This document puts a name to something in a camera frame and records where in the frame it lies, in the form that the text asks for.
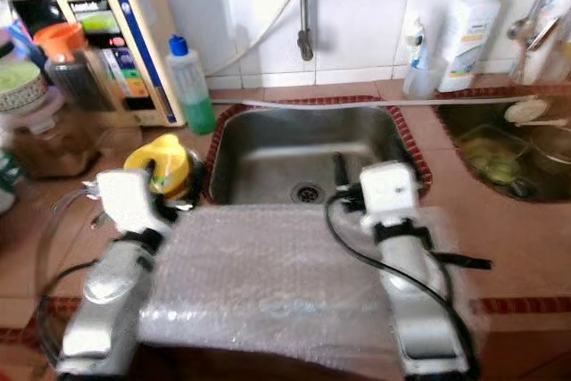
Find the steel sink basin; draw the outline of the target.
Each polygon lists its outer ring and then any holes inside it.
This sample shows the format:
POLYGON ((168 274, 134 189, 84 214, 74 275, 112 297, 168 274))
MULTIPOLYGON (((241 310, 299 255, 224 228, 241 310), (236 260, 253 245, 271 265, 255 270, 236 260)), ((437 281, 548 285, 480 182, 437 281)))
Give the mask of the steel sink basin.
POLYGON ((445 126, 446 133, 457 148, 462 164, 478 181, 492 188, 502 196, 527 203, 571 203, 571 101, 543 98, 539 95, 514 96, 514 98, 490 99, 488 101, 462 101, 435 108, 437 116, 445 126), (503 119, 503 112, 511 104, 530 98, 547 101, 550 109, 538 121, 511 124, 503 119), (488 124, 503 129, 510 135, 521 137, 531 147, 519 157, 523 177, 530 186, 531 194, 516 197, 507 194, 468 166, 458 145, 461 135, 470 129, 488 124))
POLYGON ((213 204, 322 204, 344 181, 383 161, 399 137, 420 193, 433 176, 399 109, 239 106, 223 112, 208 155, 205 194, 213 204))

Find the clear plastic cup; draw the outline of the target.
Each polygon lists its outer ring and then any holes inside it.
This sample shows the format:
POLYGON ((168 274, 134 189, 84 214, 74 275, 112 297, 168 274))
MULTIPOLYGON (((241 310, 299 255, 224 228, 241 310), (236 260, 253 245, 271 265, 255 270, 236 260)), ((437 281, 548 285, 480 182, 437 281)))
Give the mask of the clear plastic cup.
POLYGON ((425 54, 411 60, 402 91, 405 98, 425 100, 434 98, 446 70, 446 61, 439 54, 425 54))

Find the clear container with green vegetables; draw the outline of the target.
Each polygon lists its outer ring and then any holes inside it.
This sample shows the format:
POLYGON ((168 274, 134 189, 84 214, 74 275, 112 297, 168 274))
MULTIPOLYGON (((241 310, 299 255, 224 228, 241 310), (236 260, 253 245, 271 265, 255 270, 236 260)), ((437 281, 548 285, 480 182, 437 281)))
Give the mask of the clear container with green vegetables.
POLYGON ((458 145, 462 158, 478 177, 511 196, 530 196, 532 189, 523 177, 519 157, 531 146, 522 137, 483 124, 461 135, 458 145))

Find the green dish soap bottle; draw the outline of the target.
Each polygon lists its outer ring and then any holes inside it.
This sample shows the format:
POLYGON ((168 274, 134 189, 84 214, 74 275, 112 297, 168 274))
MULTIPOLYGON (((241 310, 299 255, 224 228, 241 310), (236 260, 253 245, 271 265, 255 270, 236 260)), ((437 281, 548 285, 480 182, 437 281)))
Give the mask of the green dish soap bottle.
POLYGON ((211 135, 216 128, 215 109, 205 82, 203 60, 187 39, 174 34, 169 38, 167 62, 172 92, 178 100, 187 126, 199 136, 211 135))

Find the clear bubble wrap sheet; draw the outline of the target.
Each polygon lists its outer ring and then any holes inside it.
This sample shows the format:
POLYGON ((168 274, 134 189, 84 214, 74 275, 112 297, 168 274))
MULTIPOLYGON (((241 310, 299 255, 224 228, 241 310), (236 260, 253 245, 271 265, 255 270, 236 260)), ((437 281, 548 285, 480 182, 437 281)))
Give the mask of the clear bubble wrap sheet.
POLYGON ((342 207, 211 206, 184 215, 156 256, 140 311, 144 344, 276 352, 310 360, 392 358, 399 298, 420 288, 369 266, 374 256, 443 293, 433 251, 452 248, 432 212, 383 238, 342 207))

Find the white round lid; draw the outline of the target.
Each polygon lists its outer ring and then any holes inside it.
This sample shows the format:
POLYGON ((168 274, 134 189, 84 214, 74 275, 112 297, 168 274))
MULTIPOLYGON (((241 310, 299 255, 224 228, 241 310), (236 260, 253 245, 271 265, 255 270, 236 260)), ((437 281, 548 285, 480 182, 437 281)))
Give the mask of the white round lid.
POLYGON ((503 112, 503 119, 511 124, 523 124, 527 121, 538 121, 550 109, 547 101, 530 98, 513 103, 503 112))

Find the jar with brown contents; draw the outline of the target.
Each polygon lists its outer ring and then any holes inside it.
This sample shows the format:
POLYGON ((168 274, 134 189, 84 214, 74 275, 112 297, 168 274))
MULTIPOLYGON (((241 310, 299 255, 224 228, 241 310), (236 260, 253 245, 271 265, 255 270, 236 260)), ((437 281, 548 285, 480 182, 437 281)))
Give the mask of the jar with brown contents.
POLYGON ((52 88, 35 111, 5 121, 7 149, 32 178, 80 176, 99 157, 93 132, 81 112, 52 88))

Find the steel water spout pipe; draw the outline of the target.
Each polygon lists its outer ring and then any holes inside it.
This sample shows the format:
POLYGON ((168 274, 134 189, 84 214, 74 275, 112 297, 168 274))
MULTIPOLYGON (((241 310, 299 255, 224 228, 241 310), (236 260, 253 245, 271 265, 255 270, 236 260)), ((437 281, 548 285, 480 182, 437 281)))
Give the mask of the steel water spout pipe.
POLYGON ((314 47, 311 37, 310 0, 299 0, 299 21, 301 21, 297 33, 299 55, 303 62, 311 62, 314 59, 314 47))

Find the patterned container with green lid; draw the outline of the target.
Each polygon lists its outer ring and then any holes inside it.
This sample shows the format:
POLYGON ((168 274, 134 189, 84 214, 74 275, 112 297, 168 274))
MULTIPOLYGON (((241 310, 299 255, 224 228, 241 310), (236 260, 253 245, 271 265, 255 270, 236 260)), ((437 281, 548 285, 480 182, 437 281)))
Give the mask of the patterned container with green lid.
POLYGON ((46 100, 42 71, 33 62, 1 62, 1 115, 23 115, 36 111, 46 100))

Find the glass jar with orange lid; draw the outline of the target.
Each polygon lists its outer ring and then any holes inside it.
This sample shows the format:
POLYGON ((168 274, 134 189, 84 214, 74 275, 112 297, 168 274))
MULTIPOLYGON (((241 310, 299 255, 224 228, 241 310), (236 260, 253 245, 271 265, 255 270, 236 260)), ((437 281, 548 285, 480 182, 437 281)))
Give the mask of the glass jar with orange lid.
POLYGON ((53 83, 68 92, 78 107, 89 112, 113 112, 103 87, 101 56, 91 47, 80 23, 54 23, 33 35, 46 56, 45 71, 53 83))

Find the steel sink tap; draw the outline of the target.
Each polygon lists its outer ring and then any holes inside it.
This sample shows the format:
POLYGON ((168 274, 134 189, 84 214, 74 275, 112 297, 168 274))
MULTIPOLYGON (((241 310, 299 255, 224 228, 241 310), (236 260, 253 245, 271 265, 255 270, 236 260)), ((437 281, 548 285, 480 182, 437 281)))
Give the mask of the steel sink tap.
POLYGON ((540 11, 546 0, 534 0, 526 15, 513 21, 506 31, 509 41, 517 43, 517 58, 511 66, 509 80, 513 85, 529 85, 526 80, 526 64, 529 54, 550 34, 549 30, 539 30, 540 11))

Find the cream water ioniser appliance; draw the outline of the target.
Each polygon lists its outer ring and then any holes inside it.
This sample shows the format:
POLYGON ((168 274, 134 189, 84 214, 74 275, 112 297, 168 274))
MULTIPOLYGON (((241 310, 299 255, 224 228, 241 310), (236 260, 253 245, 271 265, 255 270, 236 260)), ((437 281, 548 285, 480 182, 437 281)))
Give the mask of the cream water ioniser appliance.
POLYGON ((169 67, 178 34, 167 0, 56 0, 66 21, 81 26, 98 58, 96 76, 114 107, 142 127, 184 127, 169 67))

